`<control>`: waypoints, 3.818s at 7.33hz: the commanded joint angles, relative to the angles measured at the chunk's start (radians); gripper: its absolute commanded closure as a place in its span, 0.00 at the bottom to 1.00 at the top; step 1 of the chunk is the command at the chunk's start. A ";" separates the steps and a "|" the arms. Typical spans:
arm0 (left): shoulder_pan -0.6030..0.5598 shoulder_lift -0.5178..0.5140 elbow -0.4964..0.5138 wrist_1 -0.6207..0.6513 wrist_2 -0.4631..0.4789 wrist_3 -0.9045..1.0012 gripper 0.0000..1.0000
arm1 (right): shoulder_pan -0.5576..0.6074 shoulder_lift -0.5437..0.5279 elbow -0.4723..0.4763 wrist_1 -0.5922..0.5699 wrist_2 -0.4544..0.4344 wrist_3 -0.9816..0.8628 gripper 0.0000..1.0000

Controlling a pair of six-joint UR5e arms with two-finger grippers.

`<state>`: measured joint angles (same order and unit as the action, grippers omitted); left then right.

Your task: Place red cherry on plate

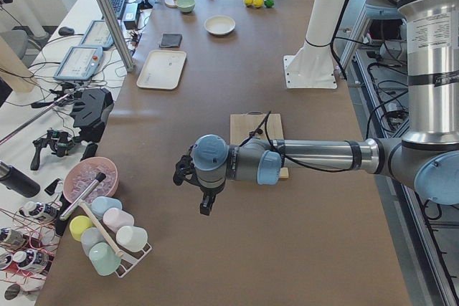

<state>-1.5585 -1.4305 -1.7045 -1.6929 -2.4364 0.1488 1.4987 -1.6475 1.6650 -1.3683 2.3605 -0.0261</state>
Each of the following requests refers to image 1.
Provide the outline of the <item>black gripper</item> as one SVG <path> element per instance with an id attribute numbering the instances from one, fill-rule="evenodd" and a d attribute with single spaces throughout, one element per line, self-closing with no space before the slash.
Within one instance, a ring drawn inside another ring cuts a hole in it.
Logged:
<path id="1" fill-rule="evenodd" d="M 175 165 L 175 172 L 173 175 L 173 182 L 175 185 L 181 185 L 185 181 L 191 185 L 198 184 L 197 173 L 191 156 L 192 148 L 193 147 L 190 146 L 187 152 Z M 202 202 L 199 205 L 199 213 L 201 215 L 209 216 L 211 214 L 216 197 L 217 195 L 215 192 L 205 191 L 203 193 Z"/>

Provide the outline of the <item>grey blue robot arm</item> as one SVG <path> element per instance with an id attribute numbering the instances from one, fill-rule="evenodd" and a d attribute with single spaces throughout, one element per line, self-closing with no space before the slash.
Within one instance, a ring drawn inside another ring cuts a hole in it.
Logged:
<path id="1" fill-rule="evenodd" d="M 280 170 L 302 166 L 330 173 L 363 170 L 388 176 L 437 204 L 458 202 L 458 0 L 366 0 L 407 21 L 409 130 L 401 138 L 356 141 L 247 138 L 229 145 L 199 138 L 176 164 L 174 183 L 203 193 L 211 212 L 227 180 L 278 182 Z"/>

